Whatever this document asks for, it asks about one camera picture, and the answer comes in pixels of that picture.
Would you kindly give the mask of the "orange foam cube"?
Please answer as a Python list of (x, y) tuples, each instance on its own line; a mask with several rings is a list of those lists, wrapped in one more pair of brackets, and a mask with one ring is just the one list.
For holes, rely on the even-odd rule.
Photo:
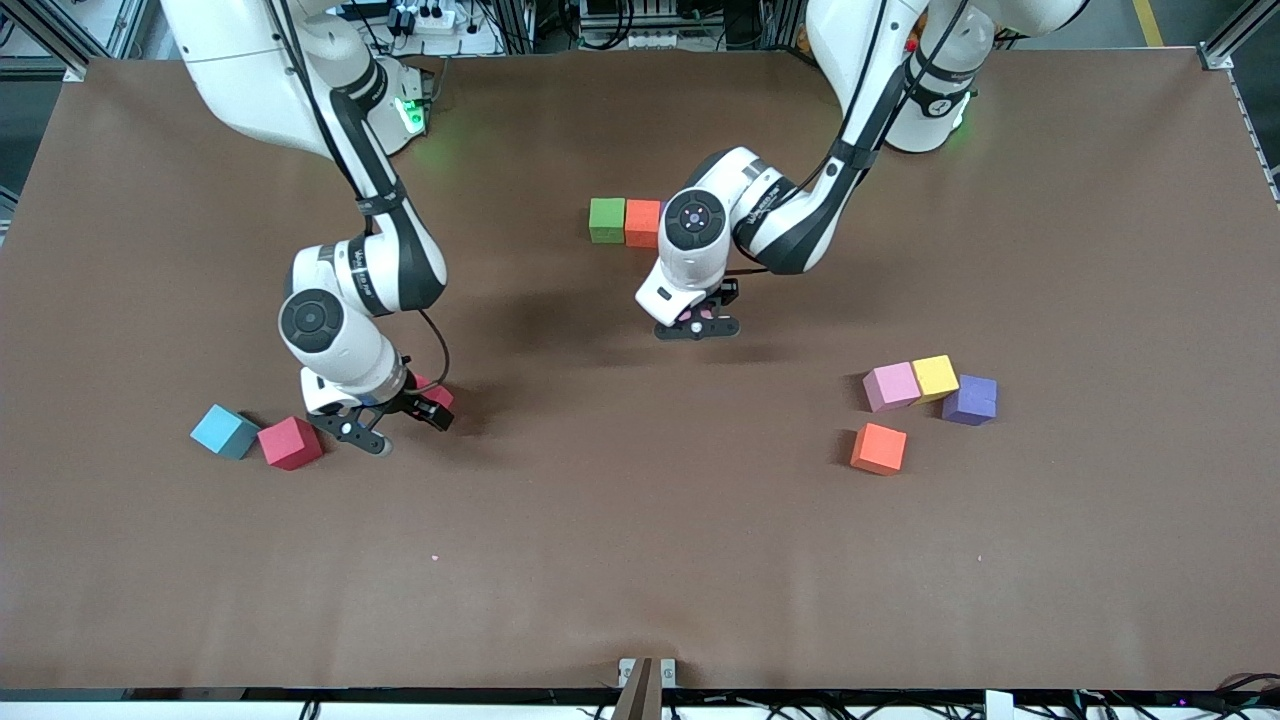
[(906, 443), (905, 432), (867, 423), (856, 433), (850, 465), (882, 477), (895, 475), (902, 469)]
[(634, 249), (657, 249), (663, 202), (650, 199), (627, 199), (625, 204), (623, 242)]

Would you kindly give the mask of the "yellow foam cube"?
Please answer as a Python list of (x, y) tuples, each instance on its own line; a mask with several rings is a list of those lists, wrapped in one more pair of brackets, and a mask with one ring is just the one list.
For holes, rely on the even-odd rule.
[(909, 365), (919, 389), (914, 405), (942, 400), (960, 387), (957, 373), (947, 354), (911, 360)]

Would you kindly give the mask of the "blue foam cube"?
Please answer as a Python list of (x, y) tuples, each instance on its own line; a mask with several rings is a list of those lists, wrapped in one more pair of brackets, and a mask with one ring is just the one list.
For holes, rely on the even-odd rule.
[(189, 437), (220, 457), (242, 460), (257, 439), (261, 427), (241, 414), (214, 404), (191, 430)]

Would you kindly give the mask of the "brown table cover sheet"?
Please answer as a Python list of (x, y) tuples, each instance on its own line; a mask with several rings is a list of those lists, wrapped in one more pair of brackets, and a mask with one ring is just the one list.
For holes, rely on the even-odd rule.
[[(454, 61), (396, 159), (443, 247), (447, 433), (297, 471), (189, 437), (300, 413), (294, 252), (330, 163), (228, 129), (178, 61), (63, 86), (0, 247), (0, 688), (1211, 689), (1280, 673), (1280, 211), (1192, 50), (993, 55), (938, 152), (884, 151), (826, 258), (662, 343), (594, 196), (838, 111), (783, 54)], [(872, 413), (947, 354), (998, 415)], [(891, 477), (850, 465), (902, 430)], [(438, 562), (431, 561), (438, 555)]]

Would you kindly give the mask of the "purple foam cube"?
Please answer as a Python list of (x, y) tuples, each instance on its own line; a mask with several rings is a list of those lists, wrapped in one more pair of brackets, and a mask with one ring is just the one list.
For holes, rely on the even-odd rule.
[(946, 421), (979, 427), (998, 415), (998, 383), (996, 379), (960, 374), (957, 389), (943, 398), (941, 418)]

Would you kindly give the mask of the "white power strip black plugs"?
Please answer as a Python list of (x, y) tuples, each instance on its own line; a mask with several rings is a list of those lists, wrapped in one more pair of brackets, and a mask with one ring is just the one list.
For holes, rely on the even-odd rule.
[(396, 55), (494, 56), (506, 41), (481, 0), (390, 0), (383, 28)]

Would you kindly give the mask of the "grey metal bracket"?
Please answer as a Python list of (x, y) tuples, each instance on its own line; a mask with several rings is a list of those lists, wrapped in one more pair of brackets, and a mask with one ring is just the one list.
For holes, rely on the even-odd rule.
[(663, 693), (677, 689), (675, 659), (621, 659), (620, 697), (611, 720), (663, 720)]

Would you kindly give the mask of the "aluminium frame post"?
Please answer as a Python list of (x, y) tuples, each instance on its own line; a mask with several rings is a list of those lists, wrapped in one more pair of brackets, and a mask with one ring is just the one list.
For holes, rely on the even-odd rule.
[(1276, 14), (1280, 14), (1280, 0), (1243, 0), (1207, 40), (1197, 45), (1202, 68), (1231, 69), (1234, 67), (1231, 54)]
[(0, 13), (47, 54), (46, 59), (0, 56), (3, 81), (81, 82), (91, 61), (110, 56), (55, 0), (0, 0)]

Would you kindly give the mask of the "aluminium table edge rail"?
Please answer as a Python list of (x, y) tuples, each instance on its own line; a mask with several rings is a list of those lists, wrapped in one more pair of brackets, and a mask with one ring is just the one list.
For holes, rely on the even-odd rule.
[(1254, 151), (1258, 161), (1260, 161), (1260, 167), (1261, 167), (1262, 173), (1263, 173), (1263, 181), (1265, 181), (1265, 183), (1266, 183), (1266, 186), (1268, 188), (1268, 192), (1271, 193), (1271, 196), (1274, 199), (1274, 202), (1275, 202), (1277, 210), (1280, 210), (1280, 184), (1277, 184), (1276, 181), (1275, 181), (1274, 169), (1271, 168), (1271, 165), (1270, 165), (1267, 158), (1266, 158), (1265, 150), (1262, 149), (1262, 143), (1261, 143), (1260, 136), (1258, 136), (1258, 133), (1256, 131), (1256, 127), (1254, 127), (1254, 123), (1253, 123), (1253, 120), (1251, 118), (1249, 110), (1247, 109), (1245, 101), (1244, 101), (1244, 99), (1242, 96), (1240, 86), (1239, 86), (1239, 83), (1235, 79), (1234, 69), (1228, 69), (1228, 78), (1230, 79), (1231, 91), (1233, 91), (1233, 95), (1234, 95), (1234, 97), (1236, 100), (1236, 105), (1239, 106), (1239, 111), (1242, 114), (1242, 119), (1244, 122), (1245, 131), (1247, 131), (1247, 133), (1249, 136), (1251, 145), (1253, 147), (1253, 151)]

